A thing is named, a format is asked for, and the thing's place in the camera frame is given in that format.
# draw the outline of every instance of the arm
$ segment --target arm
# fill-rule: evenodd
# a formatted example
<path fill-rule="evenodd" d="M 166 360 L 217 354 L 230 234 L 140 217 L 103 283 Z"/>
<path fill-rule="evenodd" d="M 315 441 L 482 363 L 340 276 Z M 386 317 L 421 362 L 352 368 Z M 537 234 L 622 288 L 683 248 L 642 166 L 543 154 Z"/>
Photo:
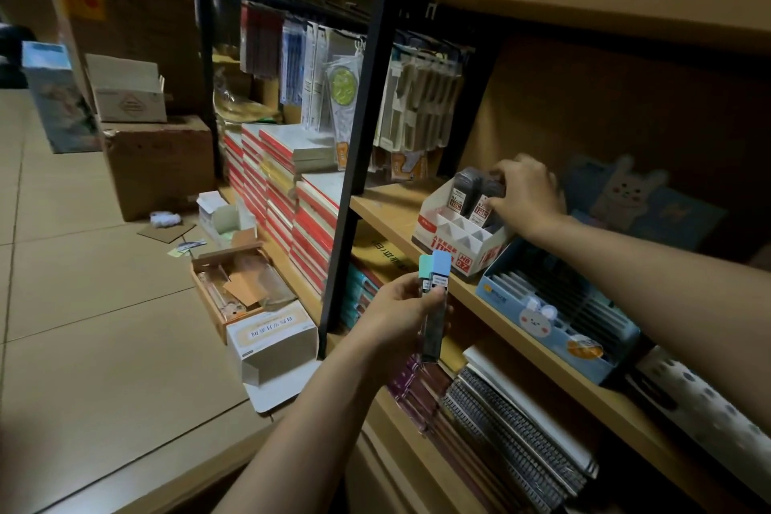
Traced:
<path fill-rule="evenodd" d="M 657 344 L 771 433 L 771 273 L 586 226 L 564 215 L 554 176 L 502 161 L 493 202 L 522 237 L 572 265 Z"/>
<path fill-rule="evenodd" d="M 417 349 L 423 298 L 417 273 L 383 286 L 351 333 L 324 360 L 215 514 L 326 512 L 372 399 Z"/>

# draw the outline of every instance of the hand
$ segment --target hand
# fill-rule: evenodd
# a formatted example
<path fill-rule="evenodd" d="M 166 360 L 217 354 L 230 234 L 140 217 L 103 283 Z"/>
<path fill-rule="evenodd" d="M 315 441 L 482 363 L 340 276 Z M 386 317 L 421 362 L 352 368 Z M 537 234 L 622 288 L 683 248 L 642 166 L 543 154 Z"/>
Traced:
<path fill-rule="evenodd" d="M 506 197 L 490 198 L 488 203 L 506 225 L 526 240 L 537 243 L 565 214 L 564 195 L 557 178 L 546 166 L 529 155 L 501 161 L 494 172 L 506 178 Z"/>
<path fill-rule="evenodd" d="M 372 354 L 373 375 L 382 385 L 404 367 L 411 353 L 419 351 L 423 320 L 444 300 L 445 289 L 440 286 L 420 296 L 418 273 L 400 276 L 383 285 L 343 343 L 351 342 L 361 353 Z"/>

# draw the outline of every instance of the bunny illustration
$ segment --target bunny illustration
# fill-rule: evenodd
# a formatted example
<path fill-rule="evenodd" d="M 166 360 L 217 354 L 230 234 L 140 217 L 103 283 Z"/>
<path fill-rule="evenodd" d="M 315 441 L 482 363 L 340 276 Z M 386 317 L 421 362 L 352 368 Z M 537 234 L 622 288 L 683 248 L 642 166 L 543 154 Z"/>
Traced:
<path fill-rule="evenodd" d="M 552 305 L 541 306 L 534 296 L 528 297 L 520 313 L 520 326 L 533 337 L 546 337 L 551 333 L 551 322 L 557 318 L 557 309 Z"/>
<path fill-rule="evenodd" d="M 629 230 L 634 220 L 648 211 L 650 194 L 669 180 L 667 171 L 659 169 L 643 177 L 631 171 L 632 165 L 634 158 L 629 155 L 616 161 L 613 175 L 589 210 L 592 217 L 620 232 Z"/>

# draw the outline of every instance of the person's left hand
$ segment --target person's left hand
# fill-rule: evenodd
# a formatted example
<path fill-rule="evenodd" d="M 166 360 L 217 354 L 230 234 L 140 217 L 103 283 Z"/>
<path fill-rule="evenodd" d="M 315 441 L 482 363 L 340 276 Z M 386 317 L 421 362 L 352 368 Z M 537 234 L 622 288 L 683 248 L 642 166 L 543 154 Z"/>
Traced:
<path fill-rule="evenodd" d="M 444 300 L 441 286 L 420 296 L 418 273 L 400 276 L 383 285 L 344 341 L 373 354 L 375 375 L 385 383 L 404 367 L 411 353 L 419 351 L 423 320 L 441 309 Z"/>

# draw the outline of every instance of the tile floor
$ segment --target tile floor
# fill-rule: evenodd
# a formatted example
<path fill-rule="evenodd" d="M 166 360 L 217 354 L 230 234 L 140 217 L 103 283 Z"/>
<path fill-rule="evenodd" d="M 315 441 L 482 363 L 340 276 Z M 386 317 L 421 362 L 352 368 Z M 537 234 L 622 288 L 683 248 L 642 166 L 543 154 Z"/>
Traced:
<path fill-rule="evenodd" d="M 0 90 L 2 512 L 51 506 L 246 398 L 188 259 L 142 226 L 101 153 L 53 155 L 28 92 Z"/>

